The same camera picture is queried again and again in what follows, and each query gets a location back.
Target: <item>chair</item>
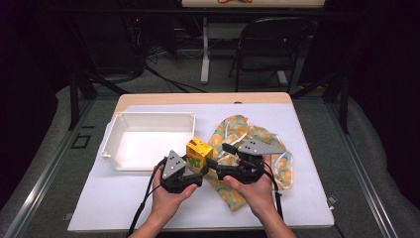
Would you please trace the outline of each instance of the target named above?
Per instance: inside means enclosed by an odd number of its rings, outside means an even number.
[[[240,71],[290,70],[287,92],[290,91],[299,48],[313,28],[303,18],[261,18],[247,25],[241,33],[229,76],[236,68],[236,88]]]

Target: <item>patterned fabric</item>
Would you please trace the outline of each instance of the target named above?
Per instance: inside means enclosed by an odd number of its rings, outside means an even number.
[[[267,144],[277,146],[286,151],[282,155],[271,155],[271,169],[275,181],[281,189],[287,189],[293,183],[292,154],[286,150],[284,144],[267,129],[249,123],[247,117],[234,115],[223,120],[216,128],[208,144],[213,147],[213,160],[219,165],[237,166],[237,155],[226,153],[222,149],[223,143],[239,147],[251,137]],[[236,211],[246,203],[234,189],[222,180],[218,180],[216,173],[210,170],[205,176],[220,196],[229,205],[231,211]]]

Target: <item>white tabletop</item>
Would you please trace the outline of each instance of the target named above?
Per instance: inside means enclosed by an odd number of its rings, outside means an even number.
[[[284,221],[291,227],[329,227],[334,217],[308,149],[292,103],[247,104],[174,104],[136,105],[130,112],[194,112],[195,136],[208,141],[225,118],[242,114],[250,123],[277,133],[293,154],[293,185],[282,192]],[[104,138],[109,134],[108,125]],[[68,230],[75,232],[128,230],[143,200],[150,177],[140,172],[118,172],[100,152],[79,198]],[[150,213],[152,198],[139,218],[143,223]],[[205,180],[193,195],[183,202],[166,230],[247,229],[262,228],[245,205],[231,212],[219,194]]]

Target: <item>human hand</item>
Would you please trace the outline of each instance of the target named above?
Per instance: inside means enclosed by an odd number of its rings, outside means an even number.
[[[182,193],[170,193],[167,192],[163,187],[160,187],[160,175],[163,166],[157,168],[157,172],[154,176],[153,188],[155,191],[153,195],[153,203],[151,214],[148,219],[143,223],[136,232],[131,236],[142,237],[142,238],[153,238],[156,237],[163,226],[173,217],[178,210],[179,205],[186,198],[190,197],[197,188],[196,184],[188,186]]]
[[[271,156],[263,156],[262,160],[266,163],[264,169],[270,173]],[[225,176],[223,180],[244,197],[253,214],[262,223],[268,238],[296,237],[275,209],[271,179],[267,175],[263,175],[257,182],[250,184],[243,184],[230,176]]]
[[[264,169],[271,173],[267,166],[269,165],[271,167],[271,156],[263,156],[262,160],[266,163]],[[275,209],[274,201],[272,199],[271,179],[267,175],[262,175],[257,182],[249,184],[243,184],[230,176],[225,176],[223,180],[247,201],[251,211],[256,217],[259,217],[264,210]]]
[[[153,188],[157,187],[157,189],[154,191],[154,193],[152,193],[153,204],[151,214],[156,214],[159,217],[165,219],[167,222],[176,213],[181,202],[191,196],[191,194],[197,188],[197,185],[192,184],[188,186],[182,193],[167,192],[163,187],[159,187],[162,168],[163,166],[160,166],[157,169],[153,181]]]

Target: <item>white box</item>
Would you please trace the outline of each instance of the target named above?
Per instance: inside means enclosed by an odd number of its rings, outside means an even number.
[[[122,112],[112,122],[101,156],[117,171],[150,172],[170,150],[185,155],[194,127],[192,112]]]

